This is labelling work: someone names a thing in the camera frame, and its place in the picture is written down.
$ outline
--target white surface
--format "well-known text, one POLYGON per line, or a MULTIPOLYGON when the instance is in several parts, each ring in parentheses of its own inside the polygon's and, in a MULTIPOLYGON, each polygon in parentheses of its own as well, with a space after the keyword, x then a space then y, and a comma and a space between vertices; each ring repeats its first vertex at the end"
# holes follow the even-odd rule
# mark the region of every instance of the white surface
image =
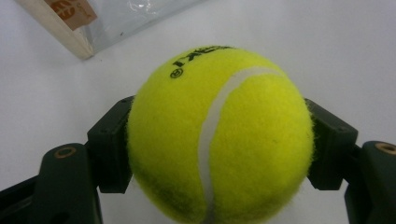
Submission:
MULTIPOLYGON (((0 7, 0 189, 36 175, 45 152, 85 143, 119 99, 161 63, 201 45, 255 50, 279 64, 305 97, 368 140, 395 143, 396 2, 209 0, 82 62, 11 0, 0 7)), ((343 190, 305 182, 269 223, 347 223, 343 190)), ((105 223, 172 223, 135 182, 101 195, 105 223)))

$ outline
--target label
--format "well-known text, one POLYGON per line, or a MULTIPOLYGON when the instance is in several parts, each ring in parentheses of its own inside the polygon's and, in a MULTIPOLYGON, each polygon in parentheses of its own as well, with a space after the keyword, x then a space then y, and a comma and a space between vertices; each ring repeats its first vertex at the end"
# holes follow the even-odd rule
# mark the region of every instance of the label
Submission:
POLYGON ((45 0, 71 30, 88 25, 97 16, 87 0, 45 0))

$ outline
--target tennis ball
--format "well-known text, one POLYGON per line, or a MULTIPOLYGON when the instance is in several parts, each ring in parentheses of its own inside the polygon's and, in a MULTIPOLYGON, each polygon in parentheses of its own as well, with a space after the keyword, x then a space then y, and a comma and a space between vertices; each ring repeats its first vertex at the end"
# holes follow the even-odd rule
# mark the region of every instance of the tennis ball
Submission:
POLYGON ((134 178, 182 223, 255 223, 278 212, 311 162, 304 98, 243 49, 188 50, 142 86, 127 124, 134 178))

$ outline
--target printed logo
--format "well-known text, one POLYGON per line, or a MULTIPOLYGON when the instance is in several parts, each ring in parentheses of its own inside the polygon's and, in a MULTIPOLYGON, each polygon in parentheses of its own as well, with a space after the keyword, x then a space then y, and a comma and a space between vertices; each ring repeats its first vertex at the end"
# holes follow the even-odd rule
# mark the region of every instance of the printed logo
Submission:
POLYGON ((76 14, 76 9, 74 8, 72 2, 76 2, 76 0, 60 0, 52 3, 50 7, 63 21, 65 21, 72 18, 76 14))
POLYGON ((233 47, 226 47, 226 46, 210 46, 210 47, 206 47, 206 48, 200 48, 200 49, 196 49, 195 51, 189 53, 187 56, 185 57, 181 57, 179 59, 177 59, 177 61, 175 61, 174 63, 172 63, 172 65, 177 66, 177 69, 175 69, 171 75, 170 78, 178 78, 181 77, 183 75, 183 66, 187 63, 192 62, 194 59, 196 59, 197 57, 219 50, 219 49, 233 49, 233 47))
POLYGON ((71 30, 88 25, 97 16, 87 0, 45 0, 71 30))

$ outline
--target yellow tennis ball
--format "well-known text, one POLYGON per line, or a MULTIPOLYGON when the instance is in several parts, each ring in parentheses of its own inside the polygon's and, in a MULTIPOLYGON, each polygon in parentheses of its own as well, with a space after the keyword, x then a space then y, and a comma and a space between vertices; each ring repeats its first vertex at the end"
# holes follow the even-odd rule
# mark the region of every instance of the yellow tennis ball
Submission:
POLYGON ((134 177, 183 223, 254 223, 297 191, 311 162, 304 98, 275 64, 243 49, 188 50, 137 93, 128 121, 134 177))

